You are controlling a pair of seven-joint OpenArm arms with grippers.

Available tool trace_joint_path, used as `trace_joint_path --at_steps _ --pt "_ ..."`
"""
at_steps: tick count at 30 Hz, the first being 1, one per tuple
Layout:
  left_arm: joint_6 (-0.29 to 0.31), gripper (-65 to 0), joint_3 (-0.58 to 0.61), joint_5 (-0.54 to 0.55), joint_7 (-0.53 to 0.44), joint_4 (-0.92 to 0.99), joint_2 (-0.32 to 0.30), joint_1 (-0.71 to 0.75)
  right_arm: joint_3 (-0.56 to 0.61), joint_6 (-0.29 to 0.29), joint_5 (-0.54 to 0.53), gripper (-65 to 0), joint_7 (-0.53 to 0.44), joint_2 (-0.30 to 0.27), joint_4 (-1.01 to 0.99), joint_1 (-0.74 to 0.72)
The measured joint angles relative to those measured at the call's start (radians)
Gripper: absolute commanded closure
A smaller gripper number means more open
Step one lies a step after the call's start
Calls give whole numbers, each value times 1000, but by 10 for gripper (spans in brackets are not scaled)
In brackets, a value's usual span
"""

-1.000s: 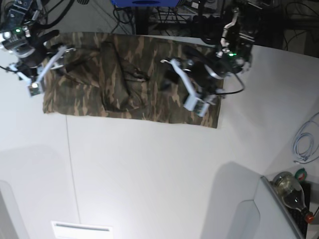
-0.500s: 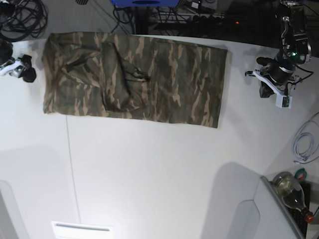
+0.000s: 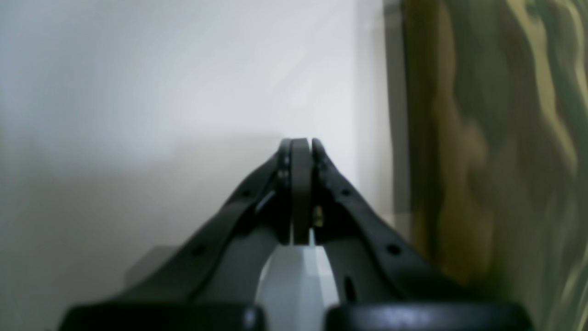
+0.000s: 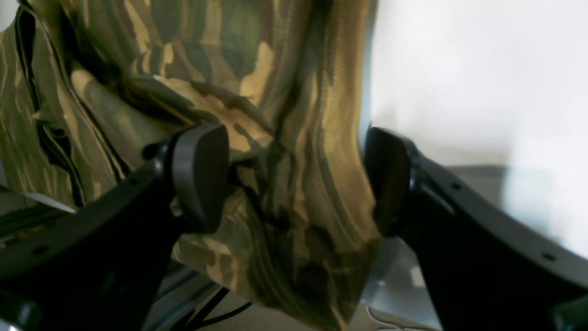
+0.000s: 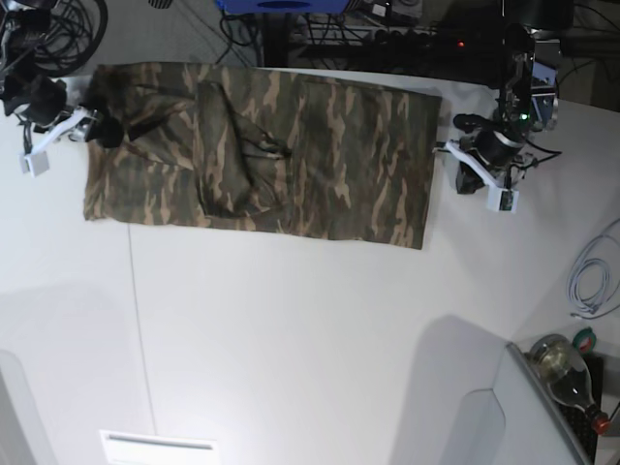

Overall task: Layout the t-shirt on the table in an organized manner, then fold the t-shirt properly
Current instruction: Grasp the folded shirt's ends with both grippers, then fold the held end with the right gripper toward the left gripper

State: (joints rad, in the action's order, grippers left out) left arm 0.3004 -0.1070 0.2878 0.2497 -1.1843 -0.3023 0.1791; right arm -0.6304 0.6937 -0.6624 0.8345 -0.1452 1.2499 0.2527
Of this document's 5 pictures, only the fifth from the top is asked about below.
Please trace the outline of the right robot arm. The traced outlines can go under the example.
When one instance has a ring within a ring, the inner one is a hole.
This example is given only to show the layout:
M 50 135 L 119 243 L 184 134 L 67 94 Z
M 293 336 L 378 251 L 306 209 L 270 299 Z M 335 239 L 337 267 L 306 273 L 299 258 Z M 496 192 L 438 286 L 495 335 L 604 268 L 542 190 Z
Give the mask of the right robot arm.
M 105 148 L 124 138 L 100 97 L 77 97 L 66 78 L 93 57 L 107 31 L 104 1 L 3 1 L 1 3 L 1 102 L 22 128 L 18 155 L 24 173 L 49 170 L 47 147 L 66 137 L 98 141 Z

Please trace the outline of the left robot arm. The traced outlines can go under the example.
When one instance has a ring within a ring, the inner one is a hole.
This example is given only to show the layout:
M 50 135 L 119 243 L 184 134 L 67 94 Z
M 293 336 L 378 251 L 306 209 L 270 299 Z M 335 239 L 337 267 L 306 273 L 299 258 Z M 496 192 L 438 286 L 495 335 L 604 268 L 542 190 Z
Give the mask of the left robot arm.
M 562 152 L 543 148 L 534 134 L 550 130 L 557 121 L 557 72 L 536 59 L 536 47 L 545 46 L 526 26 L 507 27 L 501 45 L 497 108 L 491 116 L 459 113 L 453 126 L 460 139 L 440 148 L 458 163 L 455 190 L 471 195 L 487 189 L 487 208 L 514 213 L 517 184 L 527 171 L 558 158 Z

